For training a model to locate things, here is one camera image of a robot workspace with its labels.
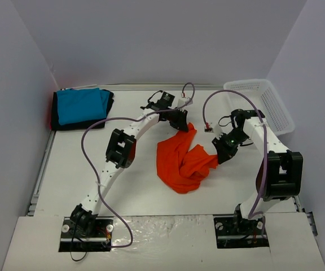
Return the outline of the orange t shirt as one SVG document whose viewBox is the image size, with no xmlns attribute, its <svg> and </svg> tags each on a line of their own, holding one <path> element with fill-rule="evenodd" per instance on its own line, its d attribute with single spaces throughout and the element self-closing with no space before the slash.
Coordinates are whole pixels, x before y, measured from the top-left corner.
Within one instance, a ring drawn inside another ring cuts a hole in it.
<svg viewBox="0 0 325 271">
<path fill-rule="evenodd" d="M 157 176 L 178 194 L 197 190 L 210 170 L 219 166 L 218 156 L 208 154 L 202 145 L 191 147 L 197 130 L 192 123 L 188 131 L 178 131 L 176 135 L 157 144 Z"/>
</svg>

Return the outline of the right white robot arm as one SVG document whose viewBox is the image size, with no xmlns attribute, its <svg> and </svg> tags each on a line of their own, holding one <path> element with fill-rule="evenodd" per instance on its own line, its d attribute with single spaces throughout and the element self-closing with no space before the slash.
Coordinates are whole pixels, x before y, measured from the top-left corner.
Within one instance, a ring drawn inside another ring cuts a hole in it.
<svg viewBox="0 0 325 271">
<path fill-rule="evenodd" d="M 232 159 L 246 140 L 250 140 L 262 155 L 254 192 L 236 206 L 232 219 L 234 230 L 245 233 L 252 227 L 252 221 L 262 219 L 273 206 L 300 193 L 304 160 L 300 152 L 291 151 L 281 143 L 262 111 L 237 109 L 227 118 L 232 126 L 229 133 L 223 132 L 220 124 L 213 128 L 212 144 L 218 163 Z"/>
</svg>

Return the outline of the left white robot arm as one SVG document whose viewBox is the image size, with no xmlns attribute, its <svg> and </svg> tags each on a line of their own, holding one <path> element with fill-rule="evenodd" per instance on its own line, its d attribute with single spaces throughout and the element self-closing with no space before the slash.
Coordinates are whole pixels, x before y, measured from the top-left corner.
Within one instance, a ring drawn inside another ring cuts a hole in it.
<svg viewBox="0 0 325 271">
<path fill-rule="evenodd" d="M 104 200 L 117 177 L 132 165 L 135 158 L 137 142 L 151 127 L 160 121 L 167 121 L 174 129 L 187 132 L 187 110 L 185 107 L 192 103 L 193 97 L 183 96 L 175 108 L 172 104 L 175 96 L 165 91 L 157 101 L 148 101 L 142 107 L 142 114 L 137 119 L 129 117 L 113 117 L 105 122 L 115 120 L 129 120 L 129 126 L 114 129 L 106 149 L 106 162 L 101 172 L 98 172 L 85 150 L 85 137 L 95 124 L 86 129 L 81 138 L 81 150 L 96 176 L 96 185 L 86 194 L 70 215 L 74 233 L 89 237 L 95 231 L 96 218 L 101 205 L 111 211 L 121 222 L 126 221 L 117 214 Z"/>
</svg>

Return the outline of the white plastic basket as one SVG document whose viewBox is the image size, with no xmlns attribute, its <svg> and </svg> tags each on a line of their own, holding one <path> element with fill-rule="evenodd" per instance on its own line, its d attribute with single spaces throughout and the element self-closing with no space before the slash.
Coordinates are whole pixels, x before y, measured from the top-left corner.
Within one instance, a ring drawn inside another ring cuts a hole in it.
<svg viewBox="0 0 325 271">
<path fill-rule="evenodd" d="M 230 81 L 224 84 L 225 90 L 244 94 L 263 112 L 266 121 L 276 136 L 292 133 L 295 124 L 273 84 L 267 79 Z"/>
</svg>

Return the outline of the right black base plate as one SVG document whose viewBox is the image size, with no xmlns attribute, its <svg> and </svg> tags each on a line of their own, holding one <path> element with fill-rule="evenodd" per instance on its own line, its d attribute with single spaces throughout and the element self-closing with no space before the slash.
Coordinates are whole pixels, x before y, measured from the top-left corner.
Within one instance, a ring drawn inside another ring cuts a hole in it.
<svg viewBox="0 0 325 271">
<path fill-rule="evenodd" d="M 234 222 L 231 215 L 213 217 L 218 249 L 269 247 L 262 219 Z"/>
</svg>

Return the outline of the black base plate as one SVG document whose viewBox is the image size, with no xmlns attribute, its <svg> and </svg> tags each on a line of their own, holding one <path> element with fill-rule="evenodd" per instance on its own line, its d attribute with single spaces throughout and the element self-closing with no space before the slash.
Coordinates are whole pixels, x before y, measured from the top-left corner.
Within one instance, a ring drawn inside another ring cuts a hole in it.
<svg viewBox="0 0 325 271">
<path fill-rule="evenodd" d="M 74 223 L 65 217 L 60 233 L 59 252 L 108 252 L 111 250 L 113 228 L 110 217 L 97 217 L 88 233 L 77 228 L 73 237 Z"/>
<path fill-rule="evenodd" d="M 213 217 L 218 249 L 269 247 L 262 219 L 234 222 L 231 215 Z"/>
</svg>

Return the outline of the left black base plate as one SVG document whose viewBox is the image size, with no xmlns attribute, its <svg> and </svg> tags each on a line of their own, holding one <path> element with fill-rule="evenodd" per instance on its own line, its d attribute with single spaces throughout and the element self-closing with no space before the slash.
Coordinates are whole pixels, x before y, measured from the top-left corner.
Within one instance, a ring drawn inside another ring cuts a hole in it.
<svg viewBox="0 0 325 271">
<path fill-rule="evenodd" d="M 108 252 L 111 250 L 113 228 L 110 217 L 97 217 L 88 233 L 77 228 L 73 237 L 74 223 L 65 217 L 60 233 L 59 252 Z"/>
</svg>

